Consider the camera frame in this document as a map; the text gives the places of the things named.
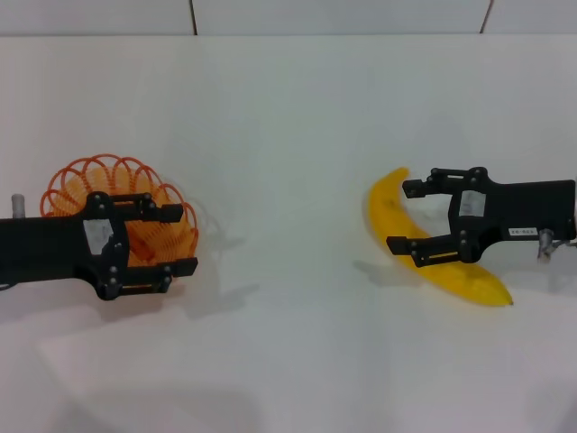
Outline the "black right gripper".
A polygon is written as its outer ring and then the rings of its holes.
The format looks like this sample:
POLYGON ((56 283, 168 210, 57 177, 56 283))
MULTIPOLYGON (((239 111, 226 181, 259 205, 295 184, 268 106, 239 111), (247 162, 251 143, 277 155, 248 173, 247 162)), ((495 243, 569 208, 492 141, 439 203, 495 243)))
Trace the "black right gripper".
POLYGON ((451 195, 450 235, 389 236, 393 255, 409 256, 416 267, 476 263, 492 245, 536 241, 547 252, 576 238, 576 182, 551 180, 498 183, 483 168, 432 169, 425 180, 405 180, 407 198, 451 195))

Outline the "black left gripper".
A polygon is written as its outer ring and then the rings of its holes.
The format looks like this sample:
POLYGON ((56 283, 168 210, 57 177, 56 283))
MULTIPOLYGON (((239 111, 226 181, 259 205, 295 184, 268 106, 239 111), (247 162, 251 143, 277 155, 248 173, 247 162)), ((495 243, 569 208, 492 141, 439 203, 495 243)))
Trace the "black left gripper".
POLYGON ((159 206, 151 193, 98 191, 74 215, 3 219, 1 283, 79 279, 102 300, 166 293, 175 279, 194 274, 198 259, 127 267, 124 221, 173 224, 182 217, 181 204, 159 206))

